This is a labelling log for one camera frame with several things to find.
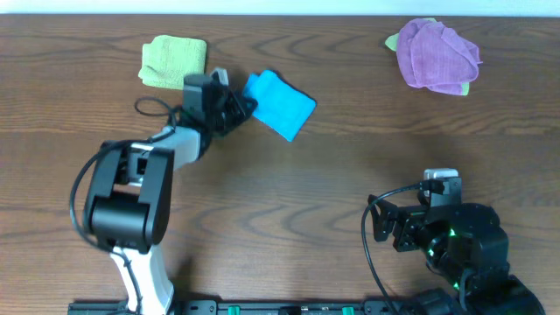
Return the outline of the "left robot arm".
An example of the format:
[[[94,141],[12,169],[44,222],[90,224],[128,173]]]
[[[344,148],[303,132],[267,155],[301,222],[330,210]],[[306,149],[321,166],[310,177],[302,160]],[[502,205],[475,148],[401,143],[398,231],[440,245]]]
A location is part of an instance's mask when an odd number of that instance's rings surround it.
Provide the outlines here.
[[[79,182],[73,183],[69,210],[78,235],[113,259],[128,299],[115,306],[93,305],[84,312],[166,314],[174,287],[160,243],[171,212],[173,173],[199,160],[213,137],[225,136],[250,118],[257,101],[218,85],[186,90],[182,104],[164,107],[166,125],[142,140],[104,142],[82,167],[91,178],[83,218],[75,210]]]

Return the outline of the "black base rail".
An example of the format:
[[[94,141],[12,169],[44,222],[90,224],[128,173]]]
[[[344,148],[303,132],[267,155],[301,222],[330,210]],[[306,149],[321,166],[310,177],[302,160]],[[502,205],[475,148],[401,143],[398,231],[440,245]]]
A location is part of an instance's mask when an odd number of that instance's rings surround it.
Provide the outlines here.
[[[125,302],[68,305],[68,315],[134,314]],[[191,300],[171,304],[169,315],[389,315],[393,312],[381,300],[340,303],[260,303]]]

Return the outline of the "blue cloth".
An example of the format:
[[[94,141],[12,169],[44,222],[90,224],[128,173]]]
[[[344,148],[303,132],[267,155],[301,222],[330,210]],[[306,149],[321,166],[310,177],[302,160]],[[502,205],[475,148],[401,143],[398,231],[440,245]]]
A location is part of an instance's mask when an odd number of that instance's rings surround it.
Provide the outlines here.
[[[288,142],[295,139],[317,106],[311,97],[270,70],[260,74],[252,73],[243,89],[243,95],[257,101],[253,117]]]

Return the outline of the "folded green cloth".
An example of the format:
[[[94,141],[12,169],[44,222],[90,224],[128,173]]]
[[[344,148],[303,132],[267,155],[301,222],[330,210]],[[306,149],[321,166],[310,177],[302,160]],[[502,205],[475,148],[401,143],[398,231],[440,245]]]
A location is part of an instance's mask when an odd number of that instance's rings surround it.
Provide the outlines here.
[[[202,39],[159,35],[143,44],[138,77],[149,87],[181,90],[187,75],[204,73],[206,56]]]

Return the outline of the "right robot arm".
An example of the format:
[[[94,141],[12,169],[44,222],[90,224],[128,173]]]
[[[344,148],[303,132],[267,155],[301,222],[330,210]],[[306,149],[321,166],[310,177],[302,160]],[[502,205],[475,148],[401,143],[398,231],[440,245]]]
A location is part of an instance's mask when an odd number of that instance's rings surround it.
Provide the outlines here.
[[[490,206],[461,198],[418,194],[417,206],[371,195],[374,239],[394,236],[398,252],[420,250],[427,266],[458,292],[455,313],[543,314],[538,298],[510,274],[509,239]]]

